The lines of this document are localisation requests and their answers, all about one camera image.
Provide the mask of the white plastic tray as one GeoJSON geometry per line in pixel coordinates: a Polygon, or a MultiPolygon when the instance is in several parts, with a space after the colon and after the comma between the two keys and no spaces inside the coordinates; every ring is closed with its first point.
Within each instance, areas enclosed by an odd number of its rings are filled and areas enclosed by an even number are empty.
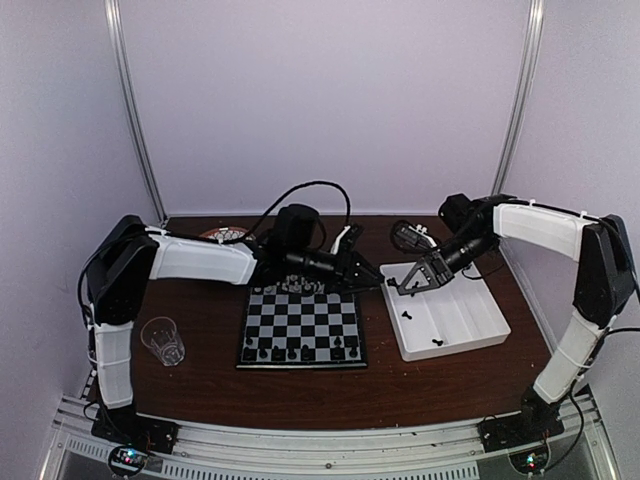
{"type": "Polygon", "coordinates": [[[503,343],[511,333],[502,311],[483,280],[456,276],[447,285],[416,295],[396,290],[411,262],[380,267],[385,277],[382,293],[401,358],[426,360],[503,343]],[[403,311],[412,320],[401,317],[403,311]],[[444,340],[437,346],[432,339],[444,340]]]}

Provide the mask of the black white chessboard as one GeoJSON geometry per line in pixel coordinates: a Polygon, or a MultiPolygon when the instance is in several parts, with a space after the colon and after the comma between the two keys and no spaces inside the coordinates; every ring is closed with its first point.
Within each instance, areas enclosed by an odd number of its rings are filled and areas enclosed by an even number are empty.
{"type": "Polygon", "coordinates": [[[368,366],[366,341],[362,326],[359,298],[354,294],[286,293],[276,286],[273,295],[254,294],[249,290],[240,330],[240,345],[236,367],[239,369],[349,369],[368,366]],[[253,338],[246,346],[245,338],[253,338]],[[335,347],[336,337],[342,346],[335,347]],[[350,345],[359,343],[359,357],[349,356],[350,345]],[[307,345],[312,353],[309,361],[301,359],[301,349],[307,345]],[[279,347],[282,360],[272,360],[272,349],[279,347]],[[287,349],[294,347],[297,358],[287,358],[287,349]],[[266,359],[258,357],[265,348],[266,359]],[[332,358],[332,349],[342,348],[343,361],[332,358]]]}

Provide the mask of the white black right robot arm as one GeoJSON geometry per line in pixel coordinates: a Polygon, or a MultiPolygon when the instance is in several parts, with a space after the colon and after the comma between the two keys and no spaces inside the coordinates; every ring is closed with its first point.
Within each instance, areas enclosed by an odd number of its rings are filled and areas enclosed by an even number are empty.
{"type": "Polygon", "coordinates": [[[502,342],[506,322],[477,259],[501,250],[553,349],[521,398],[512,430],[530,442],[553,427],[560,404],[592,367],[613,324],[639,294],[624,220],[511,195],[448,197],[450,236],[397,222],[394,246],[413,255],[384,267],[383,293],[401,357],[426,360],[502,342]]]}

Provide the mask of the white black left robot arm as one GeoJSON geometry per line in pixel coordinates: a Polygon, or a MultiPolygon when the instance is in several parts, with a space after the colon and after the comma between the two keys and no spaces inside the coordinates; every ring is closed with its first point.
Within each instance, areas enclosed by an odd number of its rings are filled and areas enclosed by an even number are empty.
{"type": "Polygon", "coordinates": [[[152,281],[212,281],[234,286],[270,286],[299,275],[327,293],[377,288],[380,270],[355,248],[363,229],[346,223],[329,250],[311,244],[318,212],[291,204],[261,236],[230,240],[171,233],[136,215],[124,216],[87,260],[78,283],[79,304],[90,334],[99,398],[108,412],[106,429],[123,444],[144,433],[134,404],[131,336],[152,281]]]}

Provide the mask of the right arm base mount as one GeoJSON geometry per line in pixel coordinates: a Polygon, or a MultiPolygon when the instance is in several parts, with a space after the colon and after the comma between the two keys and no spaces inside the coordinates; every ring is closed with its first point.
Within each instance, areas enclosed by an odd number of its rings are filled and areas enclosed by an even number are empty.
{"type": "Polygon", "coordinates": [[[559,420],[542,427],[527,426],[522,414],[485,417],[477,428],[486,453],[506,453],[511,467],[528,477],[546,470],[551,463],[549,440],[565,431],[559,420]]]}

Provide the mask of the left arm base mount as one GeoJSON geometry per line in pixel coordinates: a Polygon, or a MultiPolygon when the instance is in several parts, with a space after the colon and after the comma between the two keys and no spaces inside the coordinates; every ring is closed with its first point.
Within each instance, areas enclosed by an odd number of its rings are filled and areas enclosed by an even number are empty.
{"type": "Polygon", "coordinates": [[[132,477],[145,469],[159,468],[159,454],[171,454],[179,426],[175,422],[138,417],[132,425],[114,426],[99,417],[93,422],[94,437],[114,443],[107,454],[107,466],[119,477],[132,477]]]}

